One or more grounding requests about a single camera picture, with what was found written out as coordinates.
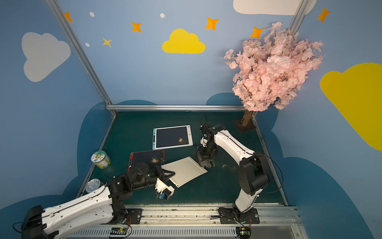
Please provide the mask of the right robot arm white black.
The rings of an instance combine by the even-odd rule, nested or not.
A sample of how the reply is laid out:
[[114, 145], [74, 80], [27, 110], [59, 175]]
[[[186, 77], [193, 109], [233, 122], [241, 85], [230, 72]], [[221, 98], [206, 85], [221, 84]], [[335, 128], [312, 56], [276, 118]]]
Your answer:
[[245, 213], [252, 208], [259, 194], [271, 182], [271, 170], [266, 155], [247, 148], [221, 124], [200, 126], [201, 145], [197, 147], [197, 162], [201, 167], [211, 168], [219, 148], [227, 152], [238, 165], [238, 182], [241, 187], [234, 208]]

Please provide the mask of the white framed drawing tablet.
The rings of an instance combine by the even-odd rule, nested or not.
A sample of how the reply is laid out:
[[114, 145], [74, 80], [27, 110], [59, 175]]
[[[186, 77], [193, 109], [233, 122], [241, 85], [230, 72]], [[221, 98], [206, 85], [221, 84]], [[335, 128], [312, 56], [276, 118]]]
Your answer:
[[191, 157], [164, 164], [162, 165], [162, 169], [175, 172], [175, 175], [172, 176], [170, 180], [177, 188], [207, 173], [207, 170], [201, 167]]

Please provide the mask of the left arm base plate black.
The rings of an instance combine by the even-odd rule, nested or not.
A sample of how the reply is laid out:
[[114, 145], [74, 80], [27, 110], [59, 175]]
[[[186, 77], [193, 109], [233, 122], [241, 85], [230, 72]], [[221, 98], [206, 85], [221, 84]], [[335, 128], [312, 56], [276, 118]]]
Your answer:
[[140, 208], [131, 208], [125, 209], [122, 212], [122, 218], [120, 224], [126, 225], [139, 225], [142, 218], [142, 209]]

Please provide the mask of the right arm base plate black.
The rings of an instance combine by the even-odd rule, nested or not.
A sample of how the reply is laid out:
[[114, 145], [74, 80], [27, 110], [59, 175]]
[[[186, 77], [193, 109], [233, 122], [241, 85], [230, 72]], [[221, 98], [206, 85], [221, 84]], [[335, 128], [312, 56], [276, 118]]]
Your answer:
[[257, 209], [251, 208], [247, 212], [238, 212], [236, 208], [218, 208], [221, 224], [260, 224], [260, 216]]

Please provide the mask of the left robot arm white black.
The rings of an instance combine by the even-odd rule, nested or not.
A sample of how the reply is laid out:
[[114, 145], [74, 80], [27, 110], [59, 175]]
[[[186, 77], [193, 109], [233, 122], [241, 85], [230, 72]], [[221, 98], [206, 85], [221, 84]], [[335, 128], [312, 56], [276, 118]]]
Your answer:
[[21, 224], [23, 239], [62, 239], [74, 232], [99, 224], [123, 224], [131, 226], [133, 217], [124, 200], [138, 189], [153, 186], [159, 197], [169, 199], [174, 188], [166, 182], [175, 176], [174, 171], [155, 166], [149, 171], [146, 163], [139, 163], [127, 173], [108, 181], [99, 189], [67, 203], [42, 208], [31, 208]]

